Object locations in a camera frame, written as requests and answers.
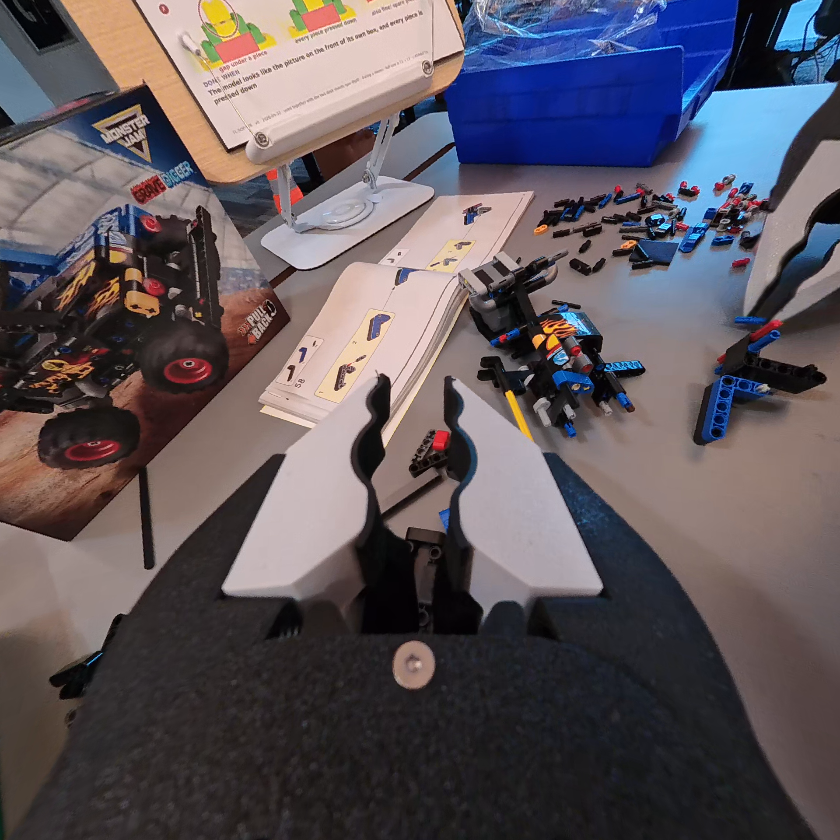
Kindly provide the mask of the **pile of small lego pieces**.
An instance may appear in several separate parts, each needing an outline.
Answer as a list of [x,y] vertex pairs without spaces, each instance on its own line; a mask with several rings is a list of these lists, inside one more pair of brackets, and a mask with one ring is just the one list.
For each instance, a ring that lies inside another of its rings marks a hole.
[[750,262],[742,253],[758,243],[759,223],[769,210],[770,199],[758,194],[751,181],[727,173],[706,191],[691,180],[664,191],[637,182],[591,196],[564,197],[542,212],[532,232],[555,239],[579,237],[567,255],[570,268],[585,276],[606,264],[605,257],[585,253],[595,236],[610,229],[620,240],[611,256],[626,259],[632,270],[669,267],[677,255],[694,253],[707,236],[714,250],[737,249],[731,267],[741,270]]

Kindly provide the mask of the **blue storage bin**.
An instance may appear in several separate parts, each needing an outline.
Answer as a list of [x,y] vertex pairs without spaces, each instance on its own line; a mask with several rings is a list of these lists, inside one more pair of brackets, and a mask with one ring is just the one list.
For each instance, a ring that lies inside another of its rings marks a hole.
[[446,90],[461,163],[650,166],[722,79],[738,3],[670,2],[664,44],[461,72]]

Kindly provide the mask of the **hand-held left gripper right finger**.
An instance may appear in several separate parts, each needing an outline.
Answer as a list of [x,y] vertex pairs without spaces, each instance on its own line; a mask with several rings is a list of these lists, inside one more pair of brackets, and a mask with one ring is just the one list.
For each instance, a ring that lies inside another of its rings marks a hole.
[[542,450],[448,376],[448,465],[458,478],[448,536],[467,552],[468,590],[482,607],[542,596],[597,596],[603,583]]

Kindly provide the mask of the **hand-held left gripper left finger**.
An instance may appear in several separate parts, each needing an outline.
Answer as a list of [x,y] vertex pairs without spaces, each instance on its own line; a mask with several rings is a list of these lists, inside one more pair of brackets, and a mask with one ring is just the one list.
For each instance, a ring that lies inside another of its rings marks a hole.
[[391,383],[362,384],[286,452],[222,591],[231,597],[290,597],[351,604],[364,587],[355,540],[369,514],[369,477],[353,464],[354,445],[373,431],[374,465],[382,461],[382,426]]

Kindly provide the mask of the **pile of large black lego pieces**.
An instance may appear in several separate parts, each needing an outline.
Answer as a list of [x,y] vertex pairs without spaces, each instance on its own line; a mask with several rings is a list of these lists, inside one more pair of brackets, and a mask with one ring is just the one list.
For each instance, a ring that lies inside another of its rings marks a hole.
[[80,658],[49,677],[49,684],[59,690],[59,699],[76,700],[84,697],[96,673],[98,665],[114,639],[118,628],[127,615],[116,615],[99,650]]

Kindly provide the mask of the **partly built lego truck chassis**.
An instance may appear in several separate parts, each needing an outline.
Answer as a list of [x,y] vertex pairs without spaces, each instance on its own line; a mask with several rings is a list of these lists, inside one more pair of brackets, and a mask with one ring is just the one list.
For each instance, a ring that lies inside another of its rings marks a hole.
[[517,397],[530,394],[532,408],[544,427],[561,427],[576,436],[574,420],[581,399],[589,396],[605,415],[617,403],[628,413],[635,405],[621,380],[645,373],[640,361],[604,361],[603,336],[578,304],[559,301],[537,313],[531,294],[553,282],[563,250],[521,265],[503,252],[474,269],[458,273],[468,293],[471,318],[492,348],[524,361],[507,370],[499,355],[483,357],[477,377],[506,396],[517,424],[530,435]]

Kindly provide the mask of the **white document stand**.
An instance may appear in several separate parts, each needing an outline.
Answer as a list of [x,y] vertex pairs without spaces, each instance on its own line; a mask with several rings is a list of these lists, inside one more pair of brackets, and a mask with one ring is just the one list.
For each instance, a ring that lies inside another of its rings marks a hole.
[[434,198],[434,189],[380,174],[399,122],[381,121],[362,180],[297,217],[291,204],[291,168],[278,166],[272,189],[283,224],[260,243],[298,270],[319,268]]

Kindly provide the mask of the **clear plastic bag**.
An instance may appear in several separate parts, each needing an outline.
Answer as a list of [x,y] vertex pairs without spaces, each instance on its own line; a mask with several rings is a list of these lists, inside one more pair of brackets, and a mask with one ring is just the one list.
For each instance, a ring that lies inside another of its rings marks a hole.
[[530,67],[662,46],[666,1],[476,1],[464,72]]

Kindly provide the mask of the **open instruction booklet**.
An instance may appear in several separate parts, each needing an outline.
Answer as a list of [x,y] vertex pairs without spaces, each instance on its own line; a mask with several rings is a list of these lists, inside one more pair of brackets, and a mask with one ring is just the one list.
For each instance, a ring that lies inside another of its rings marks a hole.
[[262,413],[314,427],[387,375],[393,435],[466,300],[459,275],[502,250],[533,192],[441,196],[379,264],[355,262],[260,397]]

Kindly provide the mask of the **lego set box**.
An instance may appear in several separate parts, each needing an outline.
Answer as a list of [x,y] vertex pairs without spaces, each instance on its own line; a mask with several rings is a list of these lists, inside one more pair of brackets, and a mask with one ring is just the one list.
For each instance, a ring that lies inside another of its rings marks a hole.
[[62,540],[290,320],[156,102],[111,94],[2,136],[1,520]]

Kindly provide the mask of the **black lego frame with axles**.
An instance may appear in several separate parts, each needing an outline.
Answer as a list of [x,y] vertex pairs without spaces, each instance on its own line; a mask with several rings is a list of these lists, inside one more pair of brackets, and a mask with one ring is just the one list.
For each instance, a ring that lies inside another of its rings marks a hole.
[[791,394],[826,383],[826,375],[813,364],[796,366],[762,357],[762,351],[781,337],[783,321],[738,317],[734,322],[751,331],[718,357],[716,375],[731,375]]

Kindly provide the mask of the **black lego connector block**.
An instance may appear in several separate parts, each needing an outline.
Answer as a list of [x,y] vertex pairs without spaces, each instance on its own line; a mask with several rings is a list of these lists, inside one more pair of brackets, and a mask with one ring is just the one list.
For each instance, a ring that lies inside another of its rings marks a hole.
[[419,632],[430,634],[434,630],[434,583],[438,562],[444,555],[445,532],[410,527],[405,540],[413,551]]

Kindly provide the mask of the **orange traffic cone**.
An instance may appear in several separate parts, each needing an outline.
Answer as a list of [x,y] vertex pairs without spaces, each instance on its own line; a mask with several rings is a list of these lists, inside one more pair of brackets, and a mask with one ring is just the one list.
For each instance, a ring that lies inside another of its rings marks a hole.
[[[274,204],[278,214],[281,214],[282,204],[281,198],[286,194],[286,187],[284,186],[285,181],[282,176],[278,174],[278,169],[269,170],[266,173],[266,178],[270,184],[270,188],[274,198]],[[293,175],[291,174],[291,170],[288,172],[288,184],[289,184],[289,199],[290,205],[294,205],[298,203],[303,198],[303,193],[300,186],[296,183]]]

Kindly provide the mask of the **long black lego axle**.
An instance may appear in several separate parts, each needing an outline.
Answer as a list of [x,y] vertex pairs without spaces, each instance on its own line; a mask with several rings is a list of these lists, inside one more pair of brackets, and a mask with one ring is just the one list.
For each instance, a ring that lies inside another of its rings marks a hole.
[[151,490],[147,467],[140,467],[138,472],[138,481],[143,567],[147,571],[151,571],[155,568],[156,556],[154,549],[154,532],[151,510]]

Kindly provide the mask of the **instruction sheet on stand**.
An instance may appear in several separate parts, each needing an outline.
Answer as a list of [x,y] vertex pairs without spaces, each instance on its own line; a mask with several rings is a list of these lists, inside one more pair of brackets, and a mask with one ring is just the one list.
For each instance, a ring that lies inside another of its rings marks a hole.
[[367,108],[363,115],[346,119],[342,127],[321,131],[316,139],[298,143],[279,157],[255,164],[248,159],[245,148],[225,149],[134,2],[63,1],[59,4],[119,85],[119,93],[102,99],[101,104],[116,104],[117,100],[127,104],[130,99],[155,101],[153,114],[170,124],[194,167],[213,186],[250,181],[281,163],[342,141],[393,111],[406,110],[441,94],[455,81],[464,63],[463,53],[436,59],[431,87],[426,92],[403,97],[390,111],[383,107]]

